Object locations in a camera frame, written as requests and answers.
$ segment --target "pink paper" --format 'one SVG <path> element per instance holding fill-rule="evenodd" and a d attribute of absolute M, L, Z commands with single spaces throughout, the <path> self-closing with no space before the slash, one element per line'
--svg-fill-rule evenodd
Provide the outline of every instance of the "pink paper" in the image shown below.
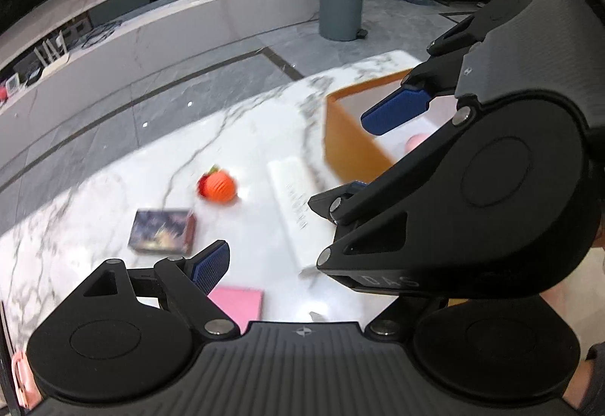
<path fill-rule="evenodd" d="M 242 334 L 248 322 L 261 318 L 262 291 L 258 289 L 217 286 L 208 298 L 237 323 Z"/>

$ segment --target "blue gripper pad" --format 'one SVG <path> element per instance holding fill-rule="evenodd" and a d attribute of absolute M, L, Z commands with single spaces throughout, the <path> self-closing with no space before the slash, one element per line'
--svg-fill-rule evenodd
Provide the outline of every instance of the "blue gripper pad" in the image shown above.
<path fill-rule="evenodd" d="M 361 115 L 361 126 L 373 135 L 384 133 L 419 116 L 432 97 L 424 90 L 403 85 Z"/>
<path fill-rule="evenodd" d="M 229 269 L 230 257 L 228 244 L 222 243 L 193 266 L 190 280 L 208 295 Z"/>

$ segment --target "dark book cover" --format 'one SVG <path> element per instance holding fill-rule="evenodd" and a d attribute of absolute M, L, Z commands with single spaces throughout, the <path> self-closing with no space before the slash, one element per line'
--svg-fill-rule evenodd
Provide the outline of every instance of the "dark book cover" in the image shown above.
<path fill-rule="evenodd" d="M 138 210 L 128 246 L 141 253 L 188 255 L 195 223 L 191 210 Z"/>

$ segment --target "marble table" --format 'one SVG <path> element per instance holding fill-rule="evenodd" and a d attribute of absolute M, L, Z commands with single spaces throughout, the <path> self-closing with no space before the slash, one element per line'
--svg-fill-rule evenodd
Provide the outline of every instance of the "marble table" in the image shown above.
<path fill-rule="evenodd" d="M 24 347 L 37 325 L 105 259 L 150 267 L 161 258 L 126 245 L 135 211 L 146 207 L 193 208 L 199 219 L 195 251 L 228 241 L 231 266 L 222 284 L 262 289 L 262 319 L 365 325 L 392 297 L 356 293 L 319 274 L 299 275 L 267 163 L 298 156 L 317 191 L 338 185 L 323 160 L 325 96 L 417 63 L 393 51 L 256 95 L 126 155 L 17 223 L 0 237 L 0 298 L 14 344 Z M 196 180 L 214 164 L 238 181 L 239 199 L 231 206 L 195 195 Z M 603 250 L 591 250 L 551 292 L 584 352 L 605 337 L 603 256 Z"/>

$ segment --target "red fruit toy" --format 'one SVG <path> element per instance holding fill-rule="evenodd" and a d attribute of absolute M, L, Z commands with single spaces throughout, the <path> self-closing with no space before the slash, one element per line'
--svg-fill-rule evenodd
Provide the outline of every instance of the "red fruit toy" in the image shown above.
<path fill-rule="evenodd" d="M 214 203 L 228 203 L 237 195 L 237 189 L 233 178 L 214 166 L 197 182 L 197 193 Z"/>

